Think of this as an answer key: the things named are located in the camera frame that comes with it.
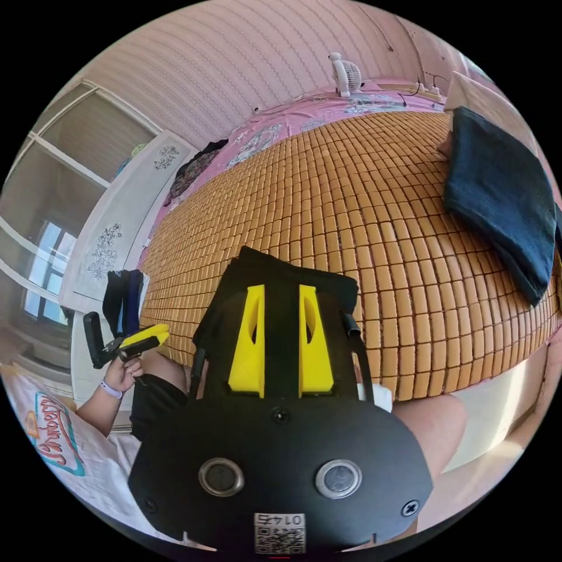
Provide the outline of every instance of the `white pillow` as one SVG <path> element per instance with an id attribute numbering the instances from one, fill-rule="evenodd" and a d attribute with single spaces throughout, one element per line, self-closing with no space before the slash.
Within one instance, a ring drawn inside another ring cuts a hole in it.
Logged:
<path id="1" fill-rule="evenodd" d="M 519 111 L 496 92 L 478 84 L 467 76 L 453 71 L 444 110 L 452 113 L 456 107 L 460 106 L 467 107 L 490 123 L 500 127 L 506 133 L 521 141 L 535 156 L 538 156 L 537 143 Z M 449 129 L 453 130 L 452 115 Z"/>

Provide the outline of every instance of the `purple wristband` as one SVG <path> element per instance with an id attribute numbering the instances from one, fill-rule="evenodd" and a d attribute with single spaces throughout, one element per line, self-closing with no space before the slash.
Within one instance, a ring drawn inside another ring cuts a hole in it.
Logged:
<path id="1" fill-rule="evenodd" d="M 118 400 L 121 400 L 123 398 L 123 391 L 115 390 L 114 388 L 111 388 L 109 384 L 106 383 L 106 381 L 102 380 L 100 382 L 100 387 L 102 387 L 103 390 L 107 392 L 107 394 L 113 396 L 114 398 L 117 398 Z"/>

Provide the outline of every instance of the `white fan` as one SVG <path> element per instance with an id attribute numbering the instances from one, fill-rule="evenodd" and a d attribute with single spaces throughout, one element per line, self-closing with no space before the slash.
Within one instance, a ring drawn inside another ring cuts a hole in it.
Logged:
<path id="1" fill-rule="evenodd" d="M 342 60 L 339 53 L 330 53 L 328 58 L 334 68 L 332 77 L 335 80 L 336 92 L 343 98 L 348 98 L 351 94 L 360 94 L 361 72 L 357 65 Z"/>

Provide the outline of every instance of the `black shorts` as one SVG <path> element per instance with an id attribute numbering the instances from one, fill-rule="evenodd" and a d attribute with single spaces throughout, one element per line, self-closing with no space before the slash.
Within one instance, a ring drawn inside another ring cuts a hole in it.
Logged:
<path id="1" fill-rule="evenodd" d="M 156 422 L 185 406 L 187 396 L 173 384 L 158 376 L 145 373 L 135 384 L 131 406 L 131 434 L 142 441 Z"/>

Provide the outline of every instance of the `label sticker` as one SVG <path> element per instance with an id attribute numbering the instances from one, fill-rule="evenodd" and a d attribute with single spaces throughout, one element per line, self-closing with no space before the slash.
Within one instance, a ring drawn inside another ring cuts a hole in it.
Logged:
<path id="1" fill-rule="evenodd" d="M 37 429 L 37 416 L 35 415 L 35 412 L 28 412 L 28 415 L 23 422 L 23 426 L 25 427 L 25 431 L 30 437 L 39 439 L 39 431 Z"/>
<path id="2" fill-rule="evenodd" d="M 254 513 L 257 554 L 304 554 L 306 524 L 303 513 Z"/>

